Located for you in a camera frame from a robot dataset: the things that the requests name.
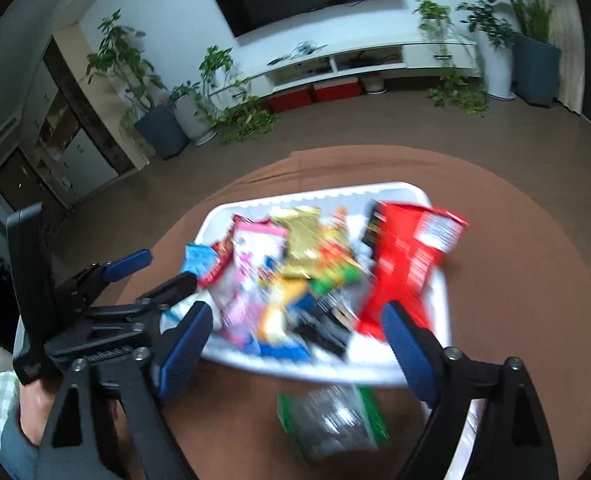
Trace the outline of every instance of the snack bag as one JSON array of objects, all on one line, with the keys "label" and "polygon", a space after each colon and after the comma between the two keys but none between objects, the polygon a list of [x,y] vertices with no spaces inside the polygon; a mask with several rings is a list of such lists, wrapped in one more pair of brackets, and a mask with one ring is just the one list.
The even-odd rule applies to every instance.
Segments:
[{"label": "snack bag", "polygon": [[278,224],[287,228],[289,233],[282,275],[285,278],[315,277],[320,261],[320,209],[301,205],[275,209],[271,216]]},{"label": "snack bag", "polygon": [[235,231],[236,224],[242,223],[257,223],[262,225],[271,225],[273,224],[270,218],[266,218],[259,222],[253,222],[248,218],[245,218],[240,215],[233,215],[232,223],[229,227],[229,230],[226,233],[226,236],[216,243],[211,245],[211,248],[216,253],[216,259],[208,270],[202,276],[198,277],[197,284],[202,288],[207,288],[208,286],[213,285],[214,282],[220,279],[220,276],[223,274],[224,270],[229,266],[229,264],[233,261],[233,234]]},{"label": "snack bag", "polygon": [[380,315],[392,300],[400,301],[419,327],[431,329],[421,301],[422,289],[433,267],[453,249],[466,226],[464,219],[448,211],[379,203],[367,226],[368,242],[375,247],[373,288],[356,330],[384,340]]},{"label": "snack bag", "polygon": [[346,308],[339,290],[322,296],[309,310],[292,308],[289,328],[306,342],[342,357],[355,325],[355,316]]},{"label": "snack bag", "polygon": [[336,209],[331,221],[322,227],[320,260],[323,267],[330,266],[342,258],[351,256],[349,230],[347,229],[347,208]]},{"label": "snack bag", "polygon": [[217,261],[218,254],[212,247],[198,244],[186,244],[184,264],[180,272],[193,272],[199,280]]},{"label": "snack bag", "polygon": [[375,450],[389,438],[369,388],[332,386],[306,397],[280,395],[277,416],[305,460]]},{"label": "snack bag", "polygon": [[268,301],[268,283],[274,262],[281,259],[286,243],[282,227],[236,222],[233,244],[237,270],[237,295],[222,316],[222,335],[238,345],[253,334]]},{"label": "snack bag", "polygon": [[287,307],[299,300],[308,290],[309,283],[303,278],[288,280],[278,276],[271,284],[268,305],[261,314],[256,329],[258,339],[272,345],[287,340],[286,316]]},{"label": "snack bag", "polygon": [[325,294],[341,285],[356,283],[363,278],[364,274],[357,264],[351,259],[343,259],[333,266],[323,269],[322,274],[316,280],[309,282],[309,290],[290,308],[310,310],[315,307],[316,302]]}]

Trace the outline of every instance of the gold snack package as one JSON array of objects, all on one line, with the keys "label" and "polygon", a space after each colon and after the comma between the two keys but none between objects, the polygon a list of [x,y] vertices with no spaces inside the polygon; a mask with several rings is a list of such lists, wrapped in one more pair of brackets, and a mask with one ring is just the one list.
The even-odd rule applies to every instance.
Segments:
[{"label": "gold snack package", "polygon": [[276,209],[271,216],[289,231],[282,275],[285,278],[315,278],[320,263],[320,208],[301,205]]}]

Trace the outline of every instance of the green snack package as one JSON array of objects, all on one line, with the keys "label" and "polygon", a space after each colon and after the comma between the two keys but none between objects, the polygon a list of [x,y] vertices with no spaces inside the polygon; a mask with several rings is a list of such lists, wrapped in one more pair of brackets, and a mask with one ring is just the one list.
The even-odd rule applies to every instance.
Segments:
[{"label": "green snack package", "polygon": [[306,397],[277,397],[277,416],[307,461],[333,453],[377,449],[389,438],[373,392],[332,386]]}]

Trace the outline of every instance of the metal screw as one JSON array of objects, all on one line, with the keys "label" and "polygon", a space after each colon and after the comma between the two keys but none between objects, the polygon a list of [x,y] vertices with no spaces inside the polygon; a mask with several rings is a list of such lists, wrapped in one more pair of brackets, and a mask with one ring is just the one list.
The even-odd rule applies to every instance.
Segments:
[{"label": "metal screw", "polygon": [[139,348],[133,350],[133,359],[135,359],[138,362],[148,359],[149,356],[150,350],[146,348],[146,346],[140,346]]},{"label": "metal screw", "polygon": [[73,371],[81,372],[84,368],[86,368],[86,359],[80,358],[73,361]]},{"label": "metal screw", "polygon": [[462,350],[455,346],[448,346],[447,348],[445,348],[445,355],[451,361],[457,361],[459,358],[462,357]]},{"label": "metal screw", "polygon": [[509,365],[514,370],[520,370],[520,368],[524,366],[524,363],[519,357],[510,357],[507,359],[507,365]]}]

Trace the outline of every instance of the door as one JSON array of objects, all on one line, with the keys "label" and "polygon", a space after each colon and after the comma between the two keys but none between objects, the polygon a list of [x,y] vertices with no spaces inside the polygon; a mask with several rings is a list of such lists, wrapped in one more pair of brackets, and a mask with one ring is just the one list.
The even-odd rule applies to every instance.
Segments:
[{"label": "door", "polygon": [[117,171],[111,168],[82,129],[64,150],[59,164],[77,200],[117,177]]},{"label": "door", "polygon": [[15,211],[42,202],[44,226],[51,234],[66,216],[64,206],[44,185],[19,149],[0,166],[0,194]]}]

